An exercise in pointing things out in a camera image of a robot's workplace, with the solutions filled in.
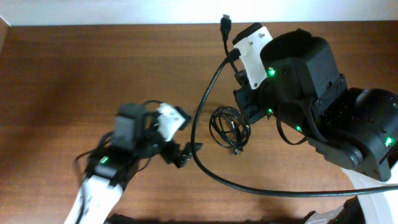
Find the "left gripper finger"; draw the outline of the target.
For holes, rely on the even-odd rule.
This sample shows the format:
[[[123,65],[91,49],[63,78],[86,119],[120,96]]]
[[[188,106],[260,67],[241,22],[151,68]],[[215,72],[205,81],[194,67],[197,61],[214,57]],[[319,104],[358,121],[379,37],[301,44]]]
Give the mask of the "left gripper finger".
[[[183,168],[188,161],[192,158],[192,152],[195,151],[199,151],[201,148],[203,147],[203,143],[200,142],[196,142],[194,144],[194,146],[192,146],[192,144],[190,142],[188,142],[184,149],[182,151],[179,152],[176,160],[175,160],[175,165],[177,168]]]
[[[181,108],[179,106],[176,106],[175,109],[184,119],[184,122],[179,127],[179,130],[184,130],[188,126],[192,117],[183,108]]]

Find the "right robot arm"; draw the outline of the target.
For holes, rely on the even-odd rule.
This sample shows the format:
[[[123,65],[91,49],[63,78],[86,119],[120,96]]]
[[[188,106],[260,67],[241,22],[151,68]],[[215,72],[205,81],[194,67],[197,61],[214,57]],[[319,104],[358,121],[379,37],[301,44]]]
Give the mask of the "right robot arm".
[[[233,40],[244,69],[234,92],[244,120],[275,117],[303,135],[357,188],[397,185],[397,95],[348,88],[329,43],[298,29],[272,37],[254,24]]]

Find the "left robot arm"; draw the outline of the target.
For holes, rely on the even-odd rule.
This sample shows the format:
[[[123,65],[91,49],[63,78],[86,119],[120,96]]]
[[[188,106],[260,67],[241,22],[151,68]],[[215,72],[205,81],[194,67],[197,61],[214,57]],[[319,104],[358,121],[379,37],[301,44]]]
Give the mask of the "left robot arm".
[[[149,102],[121,105],[114,129],[86,152],[86,168],[76,167],[80,189],[66,223],[104,223],[120,201],[128,183],[141,171],[139,163],[160,155],[167,164],[183,168],[202,143],[174,141],[174,135],[190,122],[190,115],[179,106],[162,101],[148,110]]]

